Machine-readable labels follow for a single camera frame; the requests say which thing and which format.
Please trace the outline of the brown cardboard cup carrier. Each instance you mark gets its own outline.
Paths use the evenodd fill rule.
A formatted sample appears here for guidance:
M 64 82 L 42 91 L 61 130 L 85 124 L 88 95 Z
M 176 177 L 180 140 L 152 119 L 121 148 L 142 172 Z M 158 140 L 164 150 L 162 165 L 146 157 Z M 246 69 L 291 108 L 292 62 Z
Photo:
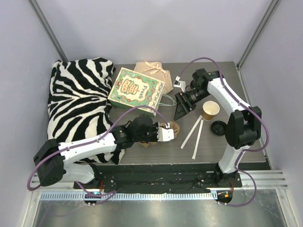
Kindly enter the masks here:
M 169 124 L 170 124 L 171 128 L 174 131 L 174 139 L 176 139 L 177 136 L 178 136 L 178 133 L 180 131 L 180 127 L 176 122 L 169 122 Z M 157 144 L 157 142 L 144 142 L 144 141 L 139 142 L 139 143 L 145 148 L 148 148 L 150 145 L 156 145 Z

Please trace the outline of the green illustrated paper bag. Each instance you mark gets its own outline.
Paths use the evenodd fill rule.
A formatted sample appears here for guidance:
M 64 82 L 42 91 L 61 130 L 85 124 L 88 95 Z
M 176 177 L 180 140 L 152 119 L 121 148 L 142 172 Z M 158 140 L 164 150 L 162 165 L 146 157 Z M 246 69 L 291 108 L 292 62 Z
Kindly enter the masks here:
M 111 104 L 121 108 L 139 106 L 138 110 L 151 116 L 160 106 L 175 106 L 169 95 L 164 94 L 165 82 L 122 67 L 108 95 Z

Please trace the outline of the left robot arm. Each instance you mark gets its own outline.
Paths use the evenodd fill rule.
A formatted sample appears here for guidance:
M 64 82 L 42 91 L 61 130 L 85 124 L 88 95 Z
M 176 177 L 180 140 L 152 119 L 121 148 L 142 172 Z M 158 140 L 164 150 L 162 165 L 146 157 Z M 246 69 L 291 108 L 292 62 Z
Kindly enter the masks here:
M 160 126 L 151 117 L 141 115 L 124 125 L 114 124 L 108 131 L 89 139 L 61 143 L 47 140 L 34 156 L 34 173 L 42 187 L 71 180 L 95 189 L 101 177 L 91 163 L 83 165 L 78 161 L 127 149 L 137 142 L 166 142 L 173 137 L 169 124 Z

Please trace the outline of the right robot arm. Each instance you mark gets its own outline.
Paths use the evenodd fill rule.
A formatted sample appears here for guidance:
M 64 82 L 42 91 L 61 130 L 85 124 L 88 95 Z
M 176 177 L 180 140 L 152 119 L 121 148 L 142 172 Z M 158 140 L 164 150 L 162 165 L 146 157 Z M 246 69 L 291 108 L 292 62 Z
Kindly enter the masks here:
M 212 95 L 229 115 L 225 129 L 227 147 L 214 169 L 214 182 L 220 187 L 229 185 L 238 173 L 238 165 L 245 152 L 261 136 L 261 115 L 259 107 L 244 102 L 227 84 L 219 71 L 207 72 L 198 69 L 192 75 L 190 91 L 175 94 L 176 110 L 174 120 L 178 120 L 195 110 L 196 104 Z

